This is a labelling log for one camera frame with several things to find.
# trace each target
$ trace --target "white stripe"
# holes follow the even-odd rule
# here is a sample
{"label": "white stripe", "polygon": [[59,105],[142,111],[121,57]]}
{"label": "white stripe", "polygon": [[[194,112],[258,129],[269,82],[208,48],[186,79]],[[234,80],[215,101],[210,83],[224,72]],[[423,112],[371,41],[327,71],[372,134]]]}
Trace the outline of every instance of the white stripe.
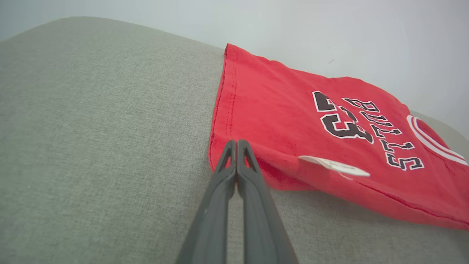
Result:
{"label": "white stripe", "polygon": [[415,136],[418,138],[418,140],[420,140],[420,142],[422,142],[426,147],[428,147],[429,149],[433,150],[434,152],[436,152],[437,154],[439,154],[440,156],[443,156],[449,160],[452,160],[452,161],[456,161],[458,163],[461,163],[461,164],[464,164],[464,165],[467,165],[466,161],[460,159],[460,158],[457,158],[453,155],[449,155],[448,153],[446,152],[443,152],[441,151],[440,149],[436,148],[434,145],[432,145],[429,141],[427,141],[424,137],[422,137],[414,128],[414,125],[412,124],[412,118],[414,116],[411,116],[411,115],[408,115],[407,116],[407,122],[409,123],[409,126],[410,128],[412,129],[412,132],[414,132]]}
{"label": "white stripe", "polygon": [[437,141],[435,141],[434,139],[432,139],[432,138],[431,138],[429,135],[427,135],[425,132],[423,132],[423,131],[420,129],[420,127],[418,127],[418,125],[417,125],[417,119],[419,119],[419,118],[418,118],[418,117],[414,117],[414,127],[415,127],[415,129],[417,129],[417,131],[420,132],[420,134],[421,134],[422,136],[426,137],[428,140],[430,140],[431,143],[433,143],[435,146],[437,146],[437,147],[440,148],[441,150],[446,151],[446,152],[448,152],[448,153],[451,153],[451,154],[453,154],[453,155],[455,155],[455,156],[458,156],[458,157],[460,157],[461,159],[464,159],[463,156],[461,156],[461,155],[459,155],[458,153],[456,153],[456,152],[450,150],[449,148],[445,148],[444,146],[440,145]]}

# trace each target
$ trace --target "gray tablecloth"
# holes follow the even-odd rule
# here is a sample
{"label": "gray tablecloth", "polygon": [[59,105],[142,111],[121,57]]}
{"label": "gray tablecloth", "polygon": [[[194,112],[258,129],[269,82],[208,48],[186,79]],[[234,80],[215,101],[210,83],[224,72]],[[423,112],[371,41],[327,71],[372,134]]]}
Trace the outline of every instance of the gray tablecloth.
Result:
{"label": "gray tablecloth", "polygon": [[[171,263],[211,171],[223,49],[101,18],[0,43],[0,263]],[[457,152],[468,142],[425,118]],[[466,263],[468,233],[272,191],[301,263]],[[242,263],[242,201],[228,262]]]}

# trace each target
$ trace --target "white background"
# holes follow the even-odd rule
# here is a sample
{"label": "white background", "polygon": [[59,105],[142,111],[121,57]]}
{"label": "white background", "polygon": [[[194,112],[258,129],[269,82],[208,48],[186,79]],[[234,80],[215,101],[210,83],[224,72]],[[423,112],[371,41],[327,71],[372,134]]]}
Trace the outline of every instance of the white background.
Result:
{"label": "white background", "polygon": [[468,0],[0,0],[0,40],[70,16],[146,25],[350,76],[469,138]]}

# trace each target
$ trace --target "white label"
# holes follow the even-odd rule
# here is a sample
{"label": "white label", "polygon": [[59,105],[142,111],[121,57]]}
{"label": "white label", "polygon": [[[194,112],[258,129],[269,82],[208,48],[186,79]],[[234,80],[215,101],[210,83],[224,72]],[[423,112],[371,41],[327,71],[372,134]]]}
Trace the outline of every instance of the white label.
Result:
{"label": "white label", "polygon": [[324,166],[327,169],[338,171],[354,176],[362,176],[362,177],[369,177],[370,174],[364,170],[361,170],[357,167],[350,166],[347,164],[343,164],[337,161],[327,160],[323,158],[313,157],[313,156],[299,156],[301,160],[305,160],[307,162],[315,163]]}

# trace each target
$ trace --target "basketball jersey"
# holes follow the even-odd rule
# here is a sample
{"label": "basketball jersey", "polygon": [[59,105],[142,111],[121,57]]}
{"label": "basketball jersey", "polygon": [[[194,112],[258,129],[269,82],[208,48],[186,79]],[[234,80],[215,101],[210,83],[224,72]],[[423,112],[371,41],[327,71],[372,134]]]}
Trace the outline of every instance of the basketball jersey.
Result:
{"label": "basketball jersey", "polygon": [[395,97],[359,79],[293,70],[228,44],[212,169],[231,139],[249,141],[273,188],[319,189],[395,219],[469,229],[464,157]]}

